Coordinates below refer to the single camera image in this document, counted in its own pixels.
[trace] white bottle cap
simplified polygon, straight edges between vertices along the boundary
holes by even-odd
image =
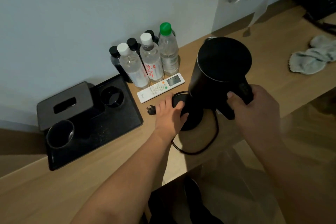
[[[142,33],[140,40],[143,45],[151,45],[153,43],[152,35],[149,33]]]
[[[127,56],[131,52],[130,48],[128,47],[126,43],[118,44],[117,51],[122,56]]]

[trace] person's left hand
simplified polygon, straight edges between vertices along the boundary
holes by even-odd
[[[175,108],[172,106],[173,94],[170,93],[156,108],[155,131],[169,142],[180,132],[183,124],[187,121],[189,113],[181,116],[184,102],[180,101]]]

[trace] bottle label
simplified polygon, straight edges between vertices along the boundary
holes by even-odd
[[[131,78],[134,85],[140,88],[145,87],[149,82],[148,75],[142,65],[141,69],[134,73],[128,73],[128,76]]]
[[[144,63],[149,79],[158,80],[163,76],[161,57],[153,64]]]
[[[175,72],[179,68],[179,55],[176,53],[172,56],[162,57],[162,65],[166,72]]]

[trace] kettle handle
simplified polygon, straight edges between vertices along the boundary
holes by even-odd
[[[251,86],[246,81],[246,78],[242,78],[240,82],[231,82],[230,83],[230,91],[237,94],[244,101],[246,105],[252,102],[253,100],[253,92]],[[225,101],[222,101],[222,105],[218,106],[217,109],[220,111],[228,120],[235,119],[235,112],[227,103],[227,97]]]

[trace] white remote control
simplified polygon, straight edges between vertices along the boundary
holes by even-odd
[[[175,88],[184,82],[185,80],[180,73],[174,74],[173,76],[164,79],[161,82],[139,91],[137,93],[138,98],[140,99],[141,103],[145,103],[149,99],[157,97],[158,95],[161,95],[162,93],[165,93],[166,91],[171,90],[172,88]]]

